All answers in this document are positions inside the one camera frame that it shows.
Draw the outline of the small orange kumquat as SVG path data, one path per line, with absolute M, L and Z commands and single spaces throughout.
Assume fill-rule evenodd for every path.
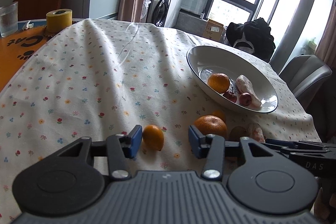
M 161 151 L 164 145 L 163 131 L 156 125 L 147 125 L 142 133 L 143 141 L 148 149 Z

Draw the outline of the red cherry fruit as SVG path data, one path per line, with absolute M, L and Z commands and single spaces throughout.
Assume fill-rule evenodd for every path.
M 252 103 L 252 97 L 249 93 L 242 93 L 239 97 L 239 104 L 242 106 L 249 106 Z

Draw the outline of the large orange mandarin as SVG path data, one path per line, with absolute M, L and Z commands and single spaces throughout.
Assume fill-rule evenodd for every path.
M 214 91 L 223 94 L 228 91 L 230 87 L 230 78 L 224 73 L 214 73 L 208 78 L 207 84 L 214 89 Z

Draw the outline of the white kitchen cabinet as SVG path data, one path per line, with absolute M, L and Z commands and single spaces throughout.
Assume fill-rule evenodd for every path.
M 182 0 L 170 0 L 169 9 L 165 21 L 165 27 L 172 28 L 177 22 Z

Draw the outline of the floral white tablecloth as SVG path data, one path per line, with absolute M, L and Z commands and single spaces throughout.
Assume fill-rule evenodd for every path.
M 197 85 L 186 53 L 209 41 L 146 23 L 85 19 L 45 43 L 1 91 L 1 223 L 20 214 L 15 176 L 89 136 L 101 141 L 150 124 L 163 150 L 142 149 L 132 170 L 196 170 L 189 125 L 219 110 Z

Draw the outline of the white ceramic bowl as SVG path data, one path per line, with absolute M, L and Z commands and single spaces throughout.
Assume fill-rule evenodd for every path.
M 269 114 L 278 107 L 278 96 L 269 80 L 251 63 L 224 48 L 215 46 L 194 46 L 186 53 L 187 63 L 198 86 L 211 99 L 221 106 L 237 113 Z M 230 86 L 228 91 L 240 97 L 241 92 L 236 86 L 236 79 L 243 75 L 252 84 L 256 97 L 261 101 L 259 107 L 240 104 L 229 100 L 208 85 L 209 78 L 222 73 L 228 76 Z

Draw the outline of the grey leather chair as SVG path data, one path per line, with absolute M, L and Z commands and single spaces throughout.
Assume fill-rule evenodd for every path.
M 279 74 L 305 110 L 331 75 L 332 70 L 316 55 L 294 57 Z

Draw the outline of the right side curtain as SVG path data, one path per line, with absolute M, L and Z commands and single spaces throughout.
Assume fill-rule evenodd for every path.
M 336 13 L 335 0 L 333 0 L 326 28 L 318 44 L 315 55 L 331 68 L 335 68 L 336 56 Z

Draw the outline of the cardboard box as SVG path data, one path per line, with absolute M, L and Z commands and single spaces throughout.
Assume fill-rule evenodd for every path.
M 202 37 L 219 42 L 224 32 L 224 25 L 214 20 L 208 19 Z

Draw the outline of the black clothes pile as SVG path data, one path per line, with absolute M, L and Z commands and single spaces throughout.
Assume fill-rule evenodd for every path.
M 269 62 L 276 48 L 271 28 L 263 18 L 236 24 L 231 22 L 226 30 L 228 44 L 259 59 Z

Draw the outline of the yellow tape roll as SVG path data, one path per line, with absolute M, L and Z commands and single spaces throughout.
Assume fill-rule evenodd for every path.
M 72 10 L 58 9 L 46 14 L 47 31 L 56 34 L 72 25 Z

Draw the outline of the orange cat table mat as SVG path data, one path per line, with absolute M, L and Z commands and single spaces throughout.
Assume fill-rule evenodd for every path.
M 1 38 L 1 91 L 22 70 L 27 60 L 57 34 L 48 32 L 46 26 L 37 26 Z

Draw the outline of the silver washing machine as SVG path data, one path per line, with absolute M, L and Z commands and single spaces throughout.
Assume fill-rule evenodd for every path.
M 150 0 L 146 23 L 163 27 L 169 11 L 170 0 Z

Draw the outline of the clear glass cup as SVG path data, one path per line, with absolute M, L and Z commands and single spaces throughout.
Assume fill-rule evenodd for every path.
M 8 37 L 18 30 L 18 2 L 0 8 L 1 37 Z

